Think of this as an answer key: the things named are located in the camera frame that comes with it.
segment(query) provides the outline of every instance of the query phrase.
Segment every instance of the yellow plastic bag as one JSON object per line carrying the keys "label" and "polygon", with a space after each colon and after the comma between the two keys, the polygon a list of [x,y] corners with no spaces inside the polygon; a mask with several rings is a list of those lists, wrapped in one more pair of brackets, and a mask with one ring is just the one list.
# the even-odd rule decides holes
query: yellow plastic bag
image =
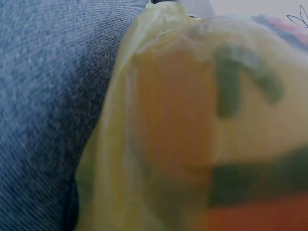
{"label": "yellow plastic bag", "polygon": [[77,230],[308,230],[307,73],[305,29],[149,3],[84,153]]}

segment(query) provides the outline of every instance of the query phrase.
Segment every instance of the printed graphic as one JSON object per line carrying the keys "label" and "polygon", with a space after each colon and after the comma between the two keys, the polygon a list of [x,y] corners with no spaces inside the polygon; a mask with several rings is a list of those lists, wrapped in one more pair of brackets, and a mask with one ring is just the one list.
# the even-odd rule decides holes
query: printed graphic
{"label": "printed graphic", "polygon": [[266,15],[254,16],[252,19],[275,32],[284,41],[301,51],[308,52],[308,29],[296,24],[288,24],[281,19]]}
{"label": "printed graphic", "polygon": [[291,20],[291,22],[303,26],[305,28],[308,28],[308,15],[302,5],[299,7],[299,17],[287,15],[288,19]]}

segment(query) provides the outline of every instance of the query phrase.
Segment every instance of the denim fabric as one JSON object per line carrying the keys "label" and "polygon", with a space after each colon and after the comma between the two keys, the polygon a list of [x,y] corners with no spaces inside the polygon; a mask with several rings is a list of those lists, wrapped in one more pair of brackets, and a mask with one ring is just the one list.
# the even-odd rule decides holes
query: denim fabric
{"label": "denim fabric", "polygon": [[0,0],[0,231],[63,230],[117,48],[146,3]]}

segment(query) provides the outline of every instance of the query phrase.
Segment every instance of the translucent plastic bag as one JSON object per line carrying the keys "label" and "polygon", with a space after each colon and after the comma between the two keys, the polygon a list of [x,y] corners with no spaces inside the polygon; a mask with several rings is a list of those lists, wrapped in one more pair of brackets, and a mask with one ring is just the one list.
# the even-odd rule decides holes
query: translucent plastic bag
{"label": "translucent plastic bag", "polygon": [[308,230],[308,31],[186,14],[149,4],[123,40],[79,230]]}

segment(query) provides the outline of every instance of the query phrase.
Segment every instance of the blurry object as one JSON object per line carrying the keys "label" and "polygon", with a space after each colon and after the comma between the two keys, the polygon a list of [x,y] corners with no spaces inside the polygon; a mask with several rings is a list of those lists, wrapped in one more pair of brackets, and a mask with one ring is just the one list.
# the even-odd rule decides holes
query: blurry object
{"label": "blurry object", "polygon": [[308,230],[308,31],[187,13],[149,3],[123,39],[92,230]]}

